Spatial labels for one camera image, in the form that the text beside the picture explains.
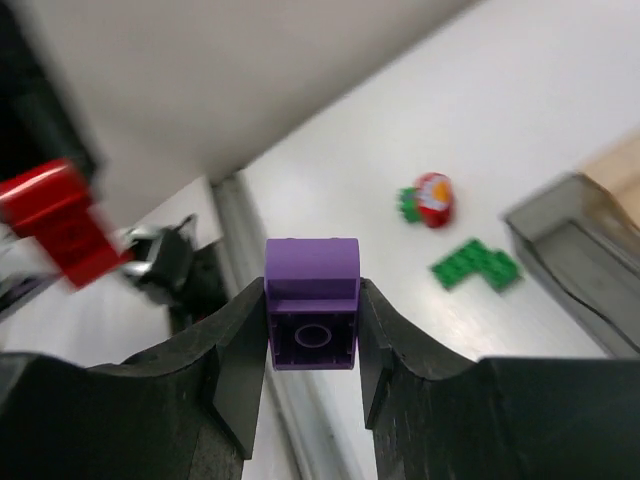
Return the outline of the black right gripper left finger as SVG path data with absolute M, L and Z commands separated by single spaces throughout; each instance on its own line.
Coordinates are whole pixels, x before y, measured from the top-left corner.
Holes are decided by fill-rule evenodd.
M 268 334 L 263 282 L 120 365 L 1 358 L 5 479 L 238 479 Z

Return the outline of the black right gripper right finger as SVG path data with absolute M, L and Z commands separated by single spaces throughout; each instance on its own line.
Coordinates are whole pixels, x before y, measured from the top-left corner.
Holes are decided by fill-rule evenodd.
M 363 412 L 382 479 L 635 479 L 635 360 L 471 361 L 363 280 Z

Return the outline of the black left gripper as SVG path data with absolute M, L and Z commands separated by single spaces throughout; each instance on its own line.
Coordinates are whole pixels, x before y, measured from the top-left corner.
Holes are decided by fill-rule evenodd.
M 100 162 L 69 116 L 26 28 L 9 3 L 1 3 L 1 178 L 9 180 L 65 158 L 85 179 Z

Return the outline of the red arch lego brick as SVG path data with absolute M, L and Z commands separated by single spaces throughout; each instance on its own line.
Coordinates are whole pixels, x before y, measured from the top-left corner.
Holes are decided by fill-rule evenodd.
M 84 177 L 63 158 L 1 183 L 4 222 L 18 236 L 34 237 L 76 288 L 132 259 L 108 238 L 93 205 Z

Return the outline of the purple arch lego brick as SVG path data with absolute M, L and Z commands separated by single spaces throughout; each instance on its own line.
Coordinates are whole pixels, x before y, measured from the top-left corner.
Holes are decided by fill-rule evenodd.
M 355 238 L 266 241 L 264 292 L 276 370 L 353 368 L 360 281 Z

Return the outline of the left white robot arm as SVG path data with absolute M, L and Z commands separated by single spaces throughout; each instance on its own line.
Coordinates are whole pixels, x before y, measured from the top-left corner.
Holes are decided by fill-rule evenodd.
M 227 301 L 212 247 L 196 246 L 196 220 L 133 227 L 124 244 L 107 238 L 94 208 L 99 163 L 29 43 L 26 27 L 1 4 L 1 222 L 33 238 L 54 276 L 82 288 L 117 269 L 167 307 L 172 333 Z

